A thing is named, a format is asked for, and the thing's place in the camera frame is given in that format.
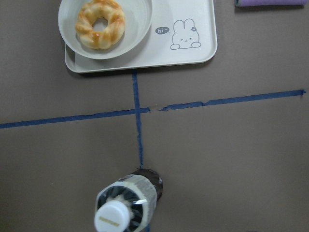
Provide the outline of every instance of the bottle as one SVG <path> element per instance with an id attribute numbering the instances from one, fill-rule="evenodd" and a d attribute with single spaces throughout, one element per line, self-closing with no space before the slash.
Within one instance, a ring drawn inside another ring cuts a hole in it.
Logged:
<path id="1" fill-rule="evenodd" d="M 149 224 L 162 192 L 162 179 L 150 169 L 138 169 L 118 179 L 97 196 L 96 230 L 140 232 Z"/>

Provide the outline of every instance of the purple object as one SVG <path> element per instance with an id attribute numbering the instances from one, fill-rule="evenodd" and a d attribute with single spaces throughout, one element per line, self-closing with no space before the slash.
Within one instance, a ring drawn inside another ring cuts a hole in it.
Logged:
<path id="1" fill-rule="evenodd" d="M 235 0 L 236 6 L 305 5 L 308 0 Z"/>

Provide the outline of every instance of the white tray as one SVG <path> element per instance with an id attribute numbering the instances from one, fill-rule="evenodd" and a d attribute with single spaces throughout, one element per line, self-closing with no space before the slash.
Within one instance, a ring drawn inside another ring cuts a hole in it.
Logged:
<path id="1" fill-rule="evenodd" d="M 133 50 L 116 58 L 96 60 L 66 45 L 67 67 L 75 73 L 90 73 L 202 63 L 214 56 L 217 34 L 213 0 L 154 0 L 153 11 L 147 35 Z"/>

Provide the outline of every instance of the cartoon bunny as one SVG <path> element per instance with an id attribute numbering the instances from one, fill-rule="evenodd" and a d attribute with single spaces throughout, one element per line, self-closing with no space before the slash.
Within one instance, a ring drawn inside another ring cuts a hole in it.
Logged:
<path id="1" fill-rule="evenodd" d="M 201 47 L 199 34 L 192 19 L 177 20 L 174 23 L 172 50 Z"/>

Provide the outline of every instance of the bowl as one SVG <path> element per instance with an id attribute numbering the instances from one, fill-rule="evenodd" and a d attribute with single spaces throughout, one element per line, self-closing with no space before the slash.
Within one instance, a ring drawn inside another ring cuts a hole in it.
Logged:
<path id="1" fill-rule="evenodd" d="M 81 56 L 91 59 L 114 58 L 137 46 L 143 40 L 151 25 L 153 2 L 152 0 L 115 1 L 121 5 L 126 16 L 125 33 L 120 41 L 111 48 L 95 50 L 81 44 L 75 31 L 78 13 L 84 4 L 91 2 L 91 0 L 62 0 L 58 12 L 58 26 L 67 46 Z"/>

